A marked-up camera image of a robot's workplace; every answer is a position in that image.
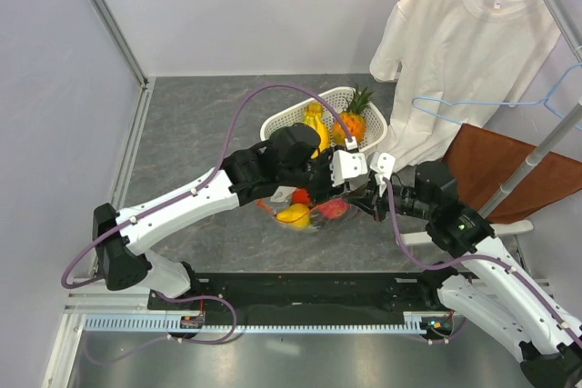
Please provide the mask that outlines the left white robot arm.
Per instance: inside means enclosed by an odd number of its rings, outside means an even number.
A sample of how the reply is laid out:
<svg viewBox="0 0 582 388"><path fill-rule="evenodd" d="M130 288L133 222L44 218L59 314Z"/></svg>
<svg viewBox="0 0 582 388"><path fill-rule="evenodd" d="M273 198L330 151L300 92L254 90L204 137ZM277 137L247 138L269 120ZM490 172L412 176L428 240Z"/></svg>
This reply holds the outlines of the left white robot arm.
<svg viewBox="0 0 582 388"><path fill-rule="evenodd" d="M192 268L155 254L152 247L208 216L270 197L280 187L305 189L318 202L342 194L346 181L334 178L333 163L356 157L356 140L318 151L319 140L305 124L279 128L269 139L233 152L198 179L154 200L123 210L97 206L93 237L98 278L110 291L147 286L180 309L192 308L200 295Z"/></svg>

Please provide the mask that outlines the yellow toy bananas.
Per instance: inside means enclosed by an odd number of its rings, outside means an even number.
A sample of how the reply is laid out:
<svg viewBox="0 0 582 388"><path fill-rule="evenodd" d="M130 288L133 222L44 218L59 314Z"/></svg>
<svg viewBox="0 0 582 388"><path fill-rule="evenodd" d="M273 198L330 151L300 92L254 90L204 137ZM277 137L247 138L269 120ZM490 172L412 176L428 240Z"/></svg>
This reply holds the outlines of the yellow toy bananas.
<svg viewBox="0 0 582 388"><path fill-rule="evenodd" d="M303 123L314 129L319 135L319 146L311 155L311 158L317 158L323 151L330 146L329 132L323 122L324 107L318 102L311 102L306 106Z"/></svg>

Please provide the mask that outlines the dark red toy apple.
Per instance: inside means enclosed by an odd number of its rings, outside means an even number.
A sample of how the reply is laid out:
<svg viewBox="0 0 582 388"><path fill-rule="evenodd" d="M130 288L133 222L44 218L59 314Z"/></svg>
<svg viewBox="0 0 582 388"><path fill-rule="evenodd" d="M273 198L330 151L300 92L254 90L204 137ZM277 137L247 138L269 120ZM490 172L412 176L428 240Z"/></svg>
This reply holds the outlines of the dark red toy apple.
<svg viewBox="0 0 582 388"><path fill-rule="evenodd" d="M327 220L336 220L349 210L349 204L341 198L331 199L317 207L317 211Z"/></svg>

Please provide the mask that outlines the clear zip top bag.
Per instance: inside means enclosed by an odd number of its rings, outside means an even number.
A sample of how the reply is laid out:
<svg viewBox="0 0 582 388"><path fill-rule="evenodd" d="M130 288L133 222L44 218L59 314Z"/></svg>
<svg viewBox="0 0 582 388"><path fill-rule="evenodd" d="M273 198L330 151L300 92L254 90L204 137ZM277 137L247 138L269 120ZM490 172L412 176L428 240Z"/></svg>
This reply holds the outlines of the clear zip top bag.
<svg viewBox="0 0 582 388"><path fill-rule="evenodd" d="M255 205L281 228L301 233L334 230L353 222L359 215L355 206L341 198L316 204L306 189L284 186Z"/></svg>

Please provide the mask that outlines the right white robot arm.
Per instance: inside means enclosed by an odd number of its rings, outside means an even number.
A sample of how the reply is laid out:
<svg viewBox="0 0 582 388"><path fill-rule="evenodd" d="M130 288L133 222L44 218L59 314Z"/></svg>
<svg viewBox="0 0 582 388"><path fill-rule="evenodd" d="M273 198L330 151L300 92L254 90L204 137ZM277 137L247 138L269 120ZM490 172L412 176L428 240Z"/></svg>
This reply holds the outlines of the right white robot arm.
<svg viewBox="0 0 582 388"><path fill-rule="evenodd" d="M416 287L425 308L444 305L501 344L535 387L581 384L581 322L558 304L509 254L492 225L459 200L457 181L441 162L416 170L412 187L394 187L387 154L349 164L349 201L378 221L411 214L426 220L431 241L451 259L418 262L429 278Z"/></svg>

